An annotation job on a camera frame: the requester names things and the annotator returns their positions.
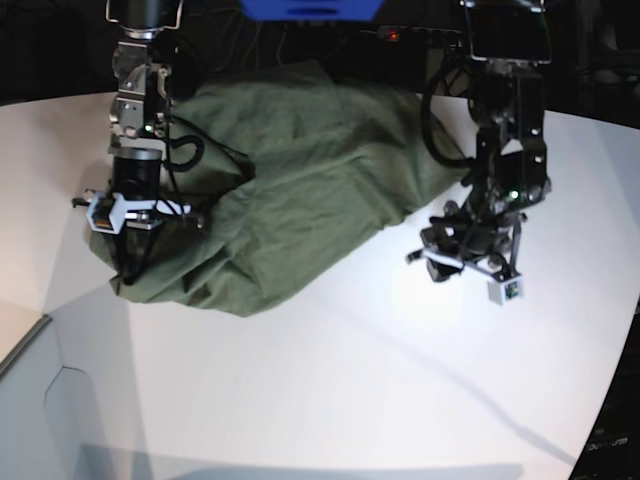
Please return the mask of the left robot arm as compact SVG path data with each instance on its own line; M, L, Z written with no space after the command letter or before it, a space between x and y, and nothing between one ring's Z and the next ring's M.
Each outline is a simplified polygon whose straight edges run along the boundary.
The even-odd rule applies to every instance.
M423 260L436 283L466 269L490 266L487 276L507 281L517 275L526 209L551 190L547 174L543 79L551 62L545 8L541 1L463 1L464 55L441 67L421 103L421 131L432 158L462 169L470 193L462 205L449 201L421 233L423 246L408 262ZM453 159L435 141L431 104L435 89L455 69L470 70L468 109L478 127L476 153Z

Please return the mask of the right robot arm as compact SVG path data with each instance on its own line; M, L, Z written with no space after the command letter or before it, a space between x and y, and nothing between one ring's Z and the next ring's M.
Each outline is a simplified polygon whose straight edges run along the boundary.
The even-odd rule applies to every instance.
M117 92L110 107L108 152L112 170L103 190L88 189L72 201L86 210L92 232L106 244L118 279L136 282L166 223L201 221L181 194L171 160L174 147L192 145L200 160L204 145L193 135L170 137L171 65L155 42L181 25L181 1L109 1L105 18L122 36L112 68Z

